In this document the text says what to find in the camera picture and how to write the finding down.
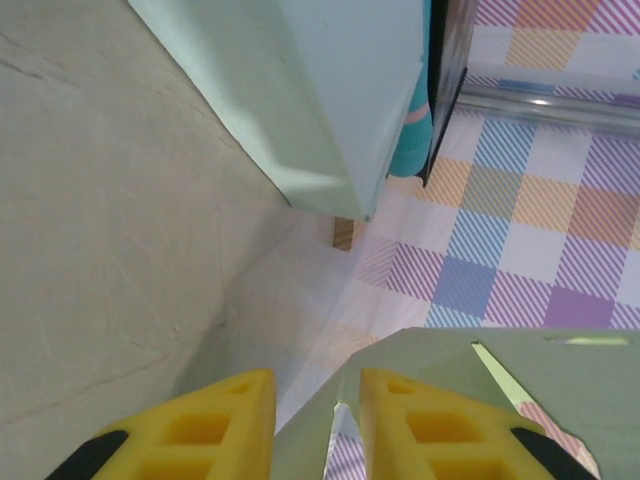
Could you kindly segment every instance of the floor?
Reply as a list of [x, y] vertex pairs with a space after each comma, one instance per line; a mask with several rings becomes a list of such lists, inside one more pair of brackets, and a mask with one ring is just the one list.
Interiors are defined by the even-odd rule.
[[407, 326], [640, 327], [637, 143], [457, 112], [429, 188], [391, 180], [344, 253], [124, 2], [4, 2], [0, 109], [7, 478], [253, 367], [280, 427]]

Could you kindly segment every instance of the metal strip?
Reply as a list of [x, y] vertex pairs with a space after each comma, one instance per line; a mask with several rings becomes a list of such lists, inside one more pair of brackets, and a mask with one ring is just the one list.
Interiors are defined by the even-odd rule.
[[458, 106], [640, 136], [640, 109], [608, 103], [464, 85], [458, 97]]

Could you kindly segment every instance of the teal cloth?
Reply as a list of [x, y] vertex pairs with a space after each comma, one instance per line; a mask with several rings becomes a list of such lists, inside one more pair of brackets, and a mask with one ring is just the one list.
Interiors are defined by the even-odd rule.
[[[429, 65], [429, 34], [431, 31], [431, 0], [424, 0], [423, 3], [423, 55], [422, 71], [418, 78], [409, 114], [417, 112], [429, 103], [427, 93], [428, 65]], [[407, 123], [402, 128], [398, 145], [391, 159], [389, 173], [396, 177], [410, 177], [416, 175], [424, 167], [431, 139], [433, 138], [433, 121], [431, 110], [419, 121]]]

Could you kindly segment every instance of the turquoise fabric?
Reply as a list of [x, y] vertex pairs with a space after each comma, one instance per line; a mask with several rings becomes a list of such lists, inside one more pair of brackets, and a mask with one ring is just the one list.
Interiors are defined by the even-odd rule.
[[[408, 117], [411, 114], [428, 108], [427, 79], [429, 65], [429, 34], [431, 31], [431, 0], [424, 0], [424, 53], [422, 55], [422, 72], [416, 90], [409, 106]], [[424, 117], [414, 123], [405, 123], [400, 133], [396, 151], [391, 160], [389, 173], [396, 177], [410, 177], [416, 175], [425, 165], [431, 139], [433, 138], [433, 121], [429, 110]]]

